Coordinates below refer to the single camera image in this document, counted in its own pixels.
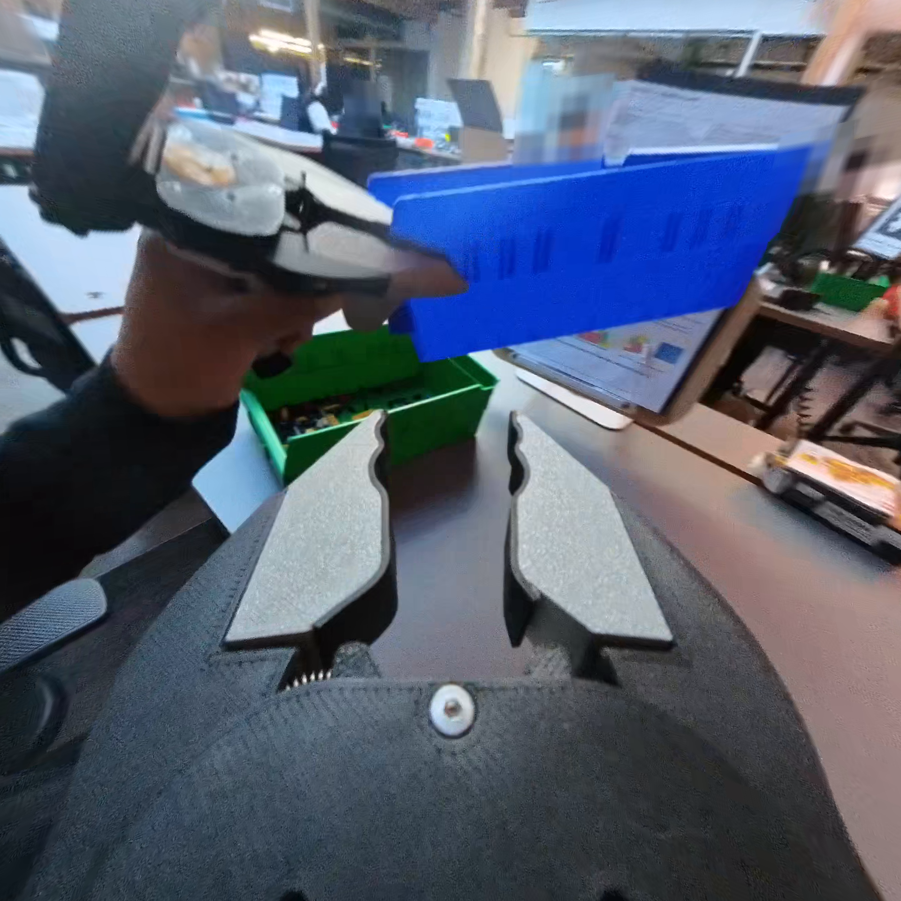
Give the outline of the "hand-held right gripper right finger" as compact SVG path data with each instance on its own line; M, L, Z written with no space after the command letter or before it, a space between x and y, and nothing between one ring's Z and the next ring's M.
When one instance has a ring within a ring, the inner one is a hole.
M607 485L523 412L508 422L504 625L512 647L671 648Z

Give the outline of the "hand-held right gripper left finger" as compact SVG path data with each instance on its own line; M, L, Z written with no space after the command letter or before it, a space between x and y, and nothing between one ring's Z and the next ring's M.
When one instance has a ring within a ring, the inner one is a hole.
M228 648L371 644L392 622L389 417L358 422L286 489Z

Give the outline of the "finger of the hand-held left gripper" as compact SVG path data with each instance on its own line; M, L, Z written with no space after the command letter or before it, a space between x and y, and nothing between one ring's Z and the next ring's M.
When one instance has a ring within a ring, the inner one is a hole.
M271 286L295 294L447 297L467 279L443 253L420 242L345 225L284 228L271 257Z
M373 332L409 299L410 296L390 292L348 292L344 294L344 320L355 332Z

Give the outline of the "blue plastic bin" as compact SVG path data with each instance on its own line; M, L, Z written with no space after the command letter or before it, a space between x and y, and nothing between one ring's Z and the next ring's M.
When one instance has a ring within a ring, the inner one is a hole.
M738 304L826 143L377 173L392 234L467 281L393 313L424 362Z

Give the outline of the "person's left forearm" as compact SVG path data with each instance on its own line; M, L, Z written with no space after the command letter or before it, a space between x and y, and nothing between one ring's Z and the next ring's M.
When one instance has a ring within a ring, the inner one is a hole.
M1 439L1 617L73 580L184 495L233 437L238 401L163 416L110 356Z

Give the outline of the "pile of lego pieces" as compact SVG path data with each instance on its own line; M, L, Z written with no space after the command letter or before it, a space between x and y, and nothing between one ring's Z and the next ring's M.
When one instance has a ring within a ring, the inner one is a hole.
M308 434L354 423L377 410L394 411L434 399L434 392L412 384L388 385L351 394L340 394L292 405L282 405L267 414L279 440L288 441Z

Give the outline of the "person's left hand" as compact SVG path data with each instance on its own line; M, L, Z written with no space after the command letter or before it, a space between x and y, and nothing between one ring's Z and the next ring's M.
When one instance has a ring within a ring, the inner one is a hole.
M142 231L110 362L150 412L167 418L218 412L236 404L257 359L291 354L343 300L279 293Z

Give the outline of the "green plastic bin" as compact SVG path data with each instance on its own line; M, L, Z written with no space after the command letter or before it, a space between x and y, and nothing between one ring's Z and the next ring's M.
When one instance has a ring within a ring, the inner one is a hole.
M497 382L469 355L422 362L408 337L383 327L314 336L279 375L248 373L241 401L280 484L287 486L366 418L283 444L267 417L282 405L403 383L434 392L429 401L377 410L388 416L390 462L399 464L474 438Z

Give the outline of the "tablet showing building instructions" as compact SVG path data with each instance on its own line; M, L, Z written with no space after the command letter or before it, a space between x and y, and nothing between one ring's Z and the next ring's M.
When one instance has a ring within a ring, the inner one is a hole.
M691 412L762 303L752 276L730 308L501 348L526 386L602 428L661 427Z

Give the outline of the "white paper booklet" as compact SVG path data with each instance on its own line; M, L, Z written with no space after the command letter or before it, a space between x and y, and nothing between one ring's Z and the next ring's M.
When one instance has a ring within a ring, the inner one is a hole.
M864 93L648 62L614 87L603 159L830 145Z

